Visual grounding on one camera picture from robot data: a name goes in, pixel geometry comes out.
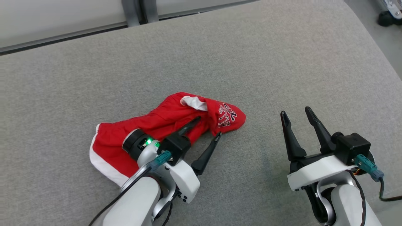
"gray fabric surface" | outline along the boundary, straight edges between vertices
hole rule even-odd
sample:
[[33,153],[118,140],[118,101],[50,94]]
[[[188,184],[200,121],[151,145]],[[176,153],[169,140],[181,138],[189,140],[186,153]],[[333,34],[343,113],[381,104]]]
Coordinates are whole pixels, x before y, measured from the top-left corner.
[[[234,104],[247,121],[222,137],[196,198],[175,201],[168,225],[318,225],[287,184],[279,116],[317,153],[305,106],[331,133],[369,140],[385,195],[402,192],[402,82],[342,1],[255,2],[2,56],[1,69],[2,225],[87,225],[119,190],[89,161],[95,126],[178,91]],[[358,179],[375,212],[393,206]]]

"caster wheel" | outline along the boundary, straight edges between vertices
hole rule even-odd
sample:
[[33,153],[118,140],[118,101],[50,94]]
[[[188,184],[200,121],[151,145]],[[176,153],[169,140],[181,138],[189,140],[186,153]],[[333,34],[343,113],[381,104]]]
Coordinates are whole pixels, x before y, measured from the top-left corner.
[[381,12],[378,15],[377,20],[378,25],[383,27],[388,27],[394,24],[394,17],[391,15],[389,11]]
[[402,19],[395,19],[394,18],[394,24],[395,25],[402,25]]

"gray floor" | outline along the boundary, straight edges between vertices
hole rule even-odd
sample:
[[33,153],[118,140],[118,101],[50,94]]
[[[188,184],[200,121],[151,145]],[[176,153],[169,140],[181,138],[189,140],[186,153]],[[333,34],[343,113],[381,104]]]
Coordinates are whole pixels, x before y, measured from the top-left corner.
[[366,27],[402,80],[402,26],[381,27],[377,24],[378,14],[385,10],[380,0],[345,0],[345,2]]

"cable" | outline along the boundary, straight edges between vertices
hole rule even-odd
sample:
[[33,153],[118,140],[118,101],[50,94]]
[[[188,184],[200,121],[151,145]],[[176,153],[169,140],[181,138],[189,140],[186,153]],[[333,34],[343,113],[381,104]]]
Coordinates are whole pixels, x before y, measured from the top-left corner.
[[378,193],[378,197],[381,201],[384,202],[389,202],[389,201],[397,201],[397,200],[402,200],[402,195],[400,196],[395,196],[395,197],[391,197],[391,198],[383,198],[382,195],[384,193],[384,179],[382,177],[379,178],[379,182],[380,182],[380,188],[379,188],[379,193]]
[[148,167],[144,172],[142,172],[136,179],[134,179],[134,181],[124,190],[122,191],[111,203],[109,203],[105,208],[103,208],[103,210],[101,210],[95,217],[94,219],[91,221],[91,223],[89,224],[89,226],[93,225],[93,223],[99,218],[100,215],[103,214],[103,212],[105,212],[107,209],[109,209],[109,207],[111,207],[113,204],[115,204],[115,202],[117,202],[137,181],[139,181],[146,173],[148,173],[150,170],[152,169],[152,167]]
[[361,196],[361,199],[362,199],[361,206],[363,207],[363,213],[361,214],[361,224],[360,224],[360,226],[364,226],[365,223],[366,223],[366,198],[364,197],[363,189],[361,188],[361,186],[360,186],[359,182],[357,181],[356,177],[353,175],[352,171],[350,171],[350,170],[347,170],[347,171],[350,173],[351,177],[353,178],[353,180],[356,183],[357,188],[360,191],[360,196]]
[[162,225],[162,226],[166,226],[166,224],[168,223],[169,217],[170,217],[170,215],[172,214],[172,208],[173,208],[173,202],[170,203],[170,208],[169,208],[168,216],[166,217],[166,220],[165,220],[165,222],[163,222],[163,225]]

